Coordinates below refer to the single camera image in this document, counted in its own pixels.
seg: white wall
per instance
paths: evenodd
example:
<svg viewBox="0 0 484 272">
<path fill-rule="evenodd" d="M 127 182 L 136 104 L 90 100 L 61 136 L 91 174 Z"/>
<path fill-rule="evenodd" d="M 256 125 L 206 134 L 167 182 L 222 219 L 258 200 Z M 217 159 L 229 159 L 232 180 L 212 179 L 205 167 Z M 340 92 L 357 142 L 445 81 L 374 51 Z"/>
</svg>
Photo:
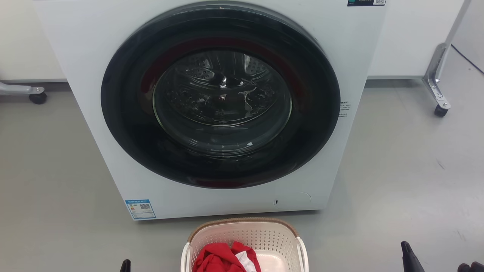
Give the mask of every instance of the white wall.
<svg viewBox="0 0 484 272">
<path fill-rule="evenodd" d="M 31 0 L 0 0 L 0 80 L 65 78 Z"/>
<path fill-rule="evenodd" d="M 484 0 L 471 0 L 452 44 L 484 70 Z"/>
<path fill-rule="evenodd" d="M 464 0 L 387 0 L 387 16 L 369 76 L 423 76 Z"/>
</svg>

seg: white washing machine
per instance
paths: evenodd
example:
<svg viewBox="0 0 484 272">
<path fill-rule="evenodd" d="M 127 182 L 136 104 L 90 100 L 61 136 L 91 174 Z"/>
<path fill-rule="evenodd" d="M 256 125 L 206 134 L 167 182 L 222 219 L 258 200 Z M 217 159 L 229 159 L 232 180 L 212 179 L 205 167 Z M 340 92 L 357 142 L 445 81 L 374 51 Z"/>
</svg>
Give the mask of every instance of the white washing machine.
<svg viewBox="0 0 484 272">
<path fill-rule="evenodd" d="M 34 0 L 134 220 L 323 209 L 385 15 L 370 2 Z"/>
</svg>

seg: door glass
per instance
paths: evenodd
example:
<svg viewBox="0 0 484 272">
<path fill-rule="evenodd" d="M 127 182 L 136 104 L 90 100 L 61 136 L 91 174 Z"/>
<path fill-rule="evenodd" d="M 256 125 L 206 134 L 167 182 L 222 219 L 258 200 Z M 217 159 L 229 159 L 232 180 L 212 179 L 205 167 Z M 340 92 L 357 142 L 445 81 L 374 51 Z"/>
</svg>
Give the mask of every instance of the door glass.
<svg viewBox="0 0 484 272">
<path fill-rule="evenodd" d="M 158 79 L 153 109 L 163 129 L 189 149 L 213 157 L 251 153 L 274 139 L 291 115 L 281 75 L 235 51 L 186 56 Z"/>
</svg>

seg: basket bottom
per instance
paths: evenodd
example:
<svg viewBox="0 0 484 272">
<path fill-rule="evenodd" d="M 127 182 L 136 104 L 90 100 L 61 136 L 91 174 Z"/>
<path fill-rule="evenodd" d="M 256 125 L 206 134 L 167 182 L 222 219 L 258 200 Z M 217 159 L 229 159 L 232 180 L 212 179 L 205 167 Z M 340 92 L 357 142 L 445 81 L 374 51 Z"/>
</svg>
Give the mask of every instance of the basket bottom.
<svg viewBox="0 0 484 272">
<path fill-rule="evenodd" d="M 254 250 L 262 272 L 287 272 L 287 264 L 284 257 L 270 250 Z"/>
</svg>

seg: perforated basket side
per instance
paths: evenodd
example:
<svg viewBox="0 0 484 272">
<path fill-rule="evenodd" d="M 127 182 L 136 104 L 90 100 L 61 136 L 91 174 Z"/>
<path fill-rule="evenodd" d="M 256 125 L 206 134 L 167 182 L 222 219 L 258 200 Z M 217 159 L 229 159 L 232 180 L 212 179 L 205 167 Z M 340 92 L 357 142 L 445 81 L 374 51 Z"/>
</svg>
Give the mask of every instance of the perforated basket side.
<svg viewBox="0 0 484 272">
<path fill-rule="evenodd" d="M 232 246 L 241 242 L 254 250 L 267 250 L 281 255 L 287 271 L 301 271 L 298 254 L 297 232 L 288 223 L 273 218 L 240 218 L 208 222 L 190 236 L 190 270 L 201 249 L 215 242 Z"/>
</svg>

